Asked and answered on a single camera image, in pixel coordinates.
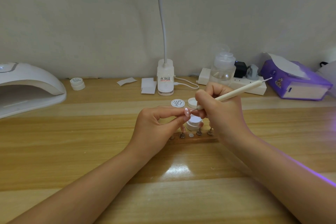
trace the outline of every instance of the uv nail lamp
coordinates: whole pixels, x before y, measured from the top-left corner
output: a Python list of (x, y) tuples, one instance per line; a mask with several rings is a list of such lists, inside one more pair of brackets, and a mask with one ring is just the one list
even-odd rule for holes
[(25, 63), (0, 64), (0, 118), (58, 104), (67, 98), (51, 73)]

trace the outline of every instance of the clear plastic bottle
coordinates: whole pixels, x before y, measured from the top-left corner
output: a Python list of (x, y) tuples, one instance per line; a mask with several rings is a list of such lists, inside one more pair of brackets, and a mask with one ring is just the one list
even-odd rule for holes
[(229, 47), (224, 44), (216, 45), (213, 48), (216, 57), (211, 67), (209, 82), (230, 86), (231, 79), (236, 71), (236, 58), (229, 51)]

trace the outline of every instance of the person's right arm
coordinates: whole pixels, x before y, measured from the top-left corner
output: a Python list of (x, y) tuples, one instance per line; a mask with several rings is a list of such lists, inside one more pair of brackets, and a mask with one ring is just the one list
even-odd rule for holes
[(336, 184), (256, 137), (247, 127), (240, 97), (219, 102), (213, 97), (231, 88), (209, 83), (196, 92), (219, 141), (244, 162), (263, 185), (303, 224), (336, 223)]

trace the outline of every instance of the white wall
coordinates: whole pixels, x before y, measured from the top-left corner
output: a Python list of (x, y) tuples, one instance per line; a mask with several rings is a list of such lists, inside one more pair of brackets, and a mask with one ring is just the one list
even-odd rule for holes
[[(336, 59), (336, 0), (163, 0), (175, 73), (210, 67), (210, 46), (260, 65), (271, 52), (316, 68)], [(157, 0), (0, 0), (0, 60), (59, 78), (154, 76)]]

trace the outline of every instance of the cartoon print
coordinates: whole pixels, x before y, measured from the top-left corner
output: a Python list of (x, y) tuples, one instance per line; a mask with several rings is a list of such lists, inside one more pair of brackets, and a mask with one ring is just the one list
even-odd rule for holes
[(275, 81), (275, 85), (278, 86), (279, 88), (281, 88), (281, 82), (282, 82), (282, 78)]

